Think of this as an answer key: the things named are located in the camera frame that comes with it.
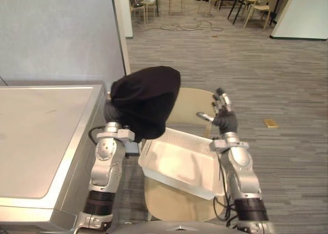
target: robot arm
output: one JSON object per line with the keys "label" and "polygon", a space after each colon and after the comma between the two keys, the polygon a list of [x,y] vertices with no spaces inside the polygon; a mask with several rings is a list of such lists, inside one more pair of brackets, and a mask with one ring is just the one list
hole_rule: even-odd
{"label": "robot arm", "polygon": [[221,137],[213,139],[210,147],[218,153],[220,167],[227,177],[228,191],[234,200],[239,219],[237,229],[252,234],[275,234],[274,225],[268,219],[262,200],[258,178],[253,171],[253,160],[247,150],[249,146],[240,142],[237,135],[237,119],[231,102],[222,89],[219,88],[216,93],[216,102],[213,103],[216,117],[204,113],[197,115],[220,129]]}
{"label": "robot arm", "polygon": [[112,208],[122,173],[126,146],[134,140],[134,133],[121,129],[117,122],[106,124],[97,135],[95,162],[91,170],[89,195],[84,211],[78,215],[75,233],[81,228],[106,230],[113,219]]}

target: cable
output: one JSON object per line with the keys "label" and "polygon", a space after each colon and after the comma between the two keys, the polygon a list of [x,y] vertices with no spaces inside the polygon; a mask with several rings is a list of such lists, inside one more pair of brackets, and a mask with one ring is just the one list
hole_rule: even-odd
{"label": "cable", "polygon": [[234,217],[231,217],[228,221],[227,221],[227,224],[225,225],[226,227],[230,227],[230,223],[231,221],[233,221],[234,219],[236,219],[238,216],[235,215]]}
{"label": "cable", "polygon": [[2,80],[3,83],[5,83],[6,86],[8,86],[8,84],[5,82],[4,79],[2,79],[2,77],[0,76],[0,79]]}
{"label": "cable", "polygon": [[[234,206],[234,204],[230,204],[230,196],[228,197],[228,194],[227,194],[227,190],[226,190],[226,179],[224,177],[224,174],[223,174],[223,170],[222,170],[222,165],[221,165],[221,160],[220,160],[220,157],[218,156],[218,161],[219,161],[219,167],[220,167],[220,173],[222,175],[222,183],[223,183],[223,190],[224,190],[224,196],[225,196],[225,200],[227,202],[227,205],[224,205],[223,203],[220,203],[216,197],[214,197],[213,199],[213,207],[214,207],[214,212],[215,212],[215,215],[216,217],[221,220],[221,221],[227,221],[227,225],[230,226],[230,222],[235,219],[237,217],[234,216],[232,218],[230,218],[230,215],[231,215],[231,210],[233,211],[236,211],[236,209],[232,208],[232,206]],[[220,216],[218,216],[217,212],[216,212],[216,208],[215,208],[215,201],[220,204],[221,206],[223,206],[225,208],[225,215],[224,215],[224,219],[220,218]]]}
{"label": "cable", "polygon": [[94,138],[92,137],[92,132],[93,132],[94,130],[96,130],[96,129],[103,129],[103,128],[105,128],[104,125],[102,125],[102,126],[96,126],[96,127],[92,128],[92,129],[88,132],[88,136],[89,136],[90,140],[91,140],[95,145],[97,145],[97,143],[96,143],[96,141],[94,140]]}
{"label": "cable", "polygon": [[197,20],[194,18],[194,21],[198,22],[195,27],[189,27],[189,26],[181,26],[179,23],[173,23],[171,25],[161,25],[158,28],[148,28],[144,30],[140,30],[140,32],[145,32],[153,29],[161,29],[165,31],[197,31],[197,30],[204,30],[204,29],[211,29],[213,32],[222,32],[223,28],[218,27],[214,28],[213,23],[211,23],[208,20]]}
{"label": "cable", "polygon": [[265,234],[263,223],[261,222],[261,224],[262,224],[263,234]]}

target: floor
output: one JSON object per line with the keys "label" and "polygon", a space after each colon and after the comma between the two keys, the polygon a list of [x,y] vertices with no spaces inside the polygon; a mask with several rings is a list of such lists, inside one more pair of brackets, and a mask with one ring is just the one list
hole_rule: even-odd
{"label": "floor", "polygon": [[[179,12],[179,1],[173,3],[169,16],[168,0],[159,0],[160,17],[150,13],[146,28],[138,16],[133,19],[134,37],[128,40],[132,72],[171,66],[180,71],[183,87],[224,88],[237,113],[239,137],[251,146],[277,233],[328,233],[328,43],[272,40],[274,26],[263,31],[259,14],[242,29],[242,18],[235,25],[233,17],[227,20],[230,4],[206,15],[206,2],[199,14],[195,0],[186,0],[185,14]],[[214,30],[205,21],[202,30],[173,30],[173,24],[195,28],[196,20],[212,23]],[[161,25],[171,31],[157,29]],[[263,119],[274,119],[279,128],[268,129]],[[120,223],[146,221],[137,158],[126,160],[121,187]]]}

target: black cloth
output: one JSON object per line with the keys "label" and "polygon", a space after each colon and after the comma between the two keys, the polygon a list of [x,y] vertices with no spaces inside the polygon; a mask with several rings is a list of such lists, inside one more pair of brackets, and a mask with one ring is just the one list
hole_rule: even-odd
{"label": "black cloth", "polygon": [[155,139],[165,132],[180,89],[180,73],[170,67],[142,69],[114,82],[105,105],[106,122],[128,125],[135,142]]}

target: black baseboard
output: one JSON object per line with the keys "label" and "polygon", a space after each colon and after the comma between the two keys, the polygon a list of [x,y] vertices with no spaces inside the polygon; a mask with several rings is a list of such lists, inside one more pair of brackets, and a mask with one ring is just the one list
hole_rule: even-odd
{"label": "black baseboard", "polygon": [[272,38],[272,39],[327,41],[327,39],[325,39],[325,38],[291,38],[291,37],[274,37],[272,35],[270,35],[269,37]]}

